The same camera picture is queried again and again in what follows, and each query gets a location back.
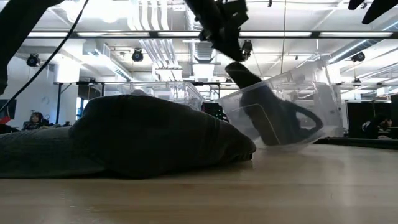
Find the table surface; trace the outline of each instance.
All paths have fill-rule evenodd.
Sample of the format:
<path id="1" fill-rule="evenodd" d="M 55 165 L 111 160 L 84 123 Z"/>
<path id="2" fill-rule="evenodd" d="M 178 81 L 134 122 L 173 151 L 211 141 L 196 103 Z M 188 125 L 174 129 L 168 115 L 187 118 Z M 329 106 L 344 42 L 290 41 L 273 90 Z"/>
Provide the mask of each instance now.
<path id="1" fill-rule="evenodd" d="M 7 224 L 398 223 L 398 152 L 312 145 L 150 180 L 0 180 Z"/>

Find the wall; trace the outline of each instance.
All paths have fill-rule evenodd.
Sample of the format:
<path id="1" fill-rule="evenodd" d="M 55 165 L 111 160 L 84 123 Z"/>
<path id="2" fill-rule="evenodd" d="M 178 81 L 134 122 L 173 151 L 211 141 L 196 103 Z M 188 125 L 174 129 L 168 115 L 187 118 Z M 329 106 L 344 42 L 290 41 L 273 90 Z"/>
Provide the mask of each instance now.
<path id="1" fill-rule="evenodd" d="M 14 57 L 8 65 L 8 87 L 0 99 L 9 99 L 18 91 L 38 68 L 30 68 L 25 60 Z M 48 115 L 51 123 L 55 122 L 57 111 L 58 86 L 53 84 L 55 73 L 45 69 L 36 80 L 17 97 L 15 119 L 8 125 L 22 128 L 28 121 L 32 110 Z M 71 86 L 63 94 L 60 107 L 60 124 L 72 123 L 76 118 L 77 86 Z"/>

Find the clear plastic bin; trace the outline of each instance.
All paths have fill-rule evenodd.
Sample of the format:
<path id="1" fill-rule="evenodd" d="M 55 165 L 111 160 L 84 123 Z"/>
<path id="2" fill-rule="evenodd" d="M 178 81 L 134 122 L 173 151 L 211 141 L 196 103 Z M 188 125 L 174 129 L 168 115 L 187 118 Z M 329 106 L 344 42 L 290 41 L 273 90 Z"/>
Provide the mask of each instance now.
<path id="1" fill-rule="evenodd" d="M 205 98 L 189 82 L 142 82 L 117 86 L 120 94 L 149 95 L 201 111 Z"/>
<path id="2" fill-rule="evenodd" d="M 229 122 L 268 150 L 299 150 L 338 131 L 340 114 L 329 85 L 263 81 L 218 101 Z"/>

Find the black cable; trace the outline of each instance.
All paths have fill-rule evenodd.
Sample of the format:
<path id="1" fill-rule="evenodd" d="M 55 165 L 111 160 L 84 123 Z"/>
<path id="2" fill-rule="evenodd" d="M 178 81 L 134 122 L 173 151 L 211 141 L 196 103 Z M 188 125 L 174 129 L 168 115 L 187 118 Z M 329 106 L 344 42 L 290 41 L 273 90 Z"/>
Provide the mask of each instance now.
<path id="1" fill-rule="evenodd" d="M 11 99 L 0 109 L 0 113 L 4 111 L 9 104 L 15 100 L 32 82 L 40 75 L 41 72 L 46 68 L 46 66 L 50 63 L 50 61 L 56 56 L 56 54 L 61 50 L 65 42 L 69 39 L 69 37 L 72 35 L 73 31 L 75 30 L 81 15 L 83 14 L 83 11 L 85 10 L 85 7 L 87 6 L 89 0 L 86 0 L 83 7 L 81 8 L 81 11 L 79 12 L 79 15 L 77 15 L 76 21 L 73 23 L 72 27 L 70 28 L 68 34 L 65 36 L 65 38 L 62 40 L 60 45 L 55 49 L 53 54 L 45 61 L 45 63 L 39 68 L 39 70 L 35 73 L 35 75 L 20 89 L 17 91 L 17 93 L 11 97 Z"/>

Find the person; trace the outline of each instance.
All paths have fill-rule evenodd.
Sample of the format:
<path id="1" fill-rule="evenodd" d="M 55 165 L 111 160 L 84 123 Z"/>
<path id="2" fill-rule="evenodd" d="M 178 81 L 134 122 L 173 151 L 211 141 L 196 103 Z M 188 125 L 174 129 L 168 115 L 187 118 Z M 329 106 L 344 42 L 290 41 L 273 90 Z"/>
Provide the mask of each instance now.
<path id="1" fill-rule="evenodd" d="M 366 138 L 369 139 L 387 139 L 387 136 L 380 135 L 379 132 L 383 131 L 391 123 L 390 119 L 384 114 L 376 115 L 372 120 L 362 125 Z"/>
<path id="2" fill-rule="evenodd" d="M 46 126 L 46 122 L 43 122 L 43 120 L 44 117 L 42 113 L 33 112 L 32 115 L 30 116 L 29 121 L 24 123 L 24 127 L 22 128 L 22 130 L 30 131 Z"/>

